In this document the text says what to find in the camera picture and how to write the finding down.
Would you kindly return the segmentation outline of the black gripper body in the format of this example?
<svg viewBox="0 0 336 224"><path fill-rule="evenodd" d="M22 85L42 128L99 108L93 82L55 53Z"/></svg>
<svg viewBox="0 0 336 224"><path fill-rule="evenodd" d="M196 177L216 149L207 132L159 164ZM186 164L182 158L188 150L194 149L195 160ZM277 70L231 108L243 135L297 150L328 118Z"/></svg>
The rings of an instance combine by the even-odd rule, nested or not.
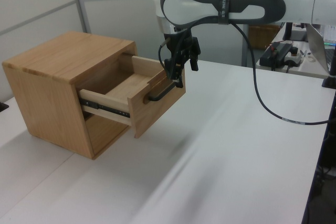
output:
<svg viewBox="0 0 336 224"><path fill-rule="evenodd" d="M193 46L193 36L190 30L179 31L174 34L164 34L167 40L166 47L171 53L171 57L164 60L165 65L184 65L190 57L190 50Z"/></svg>

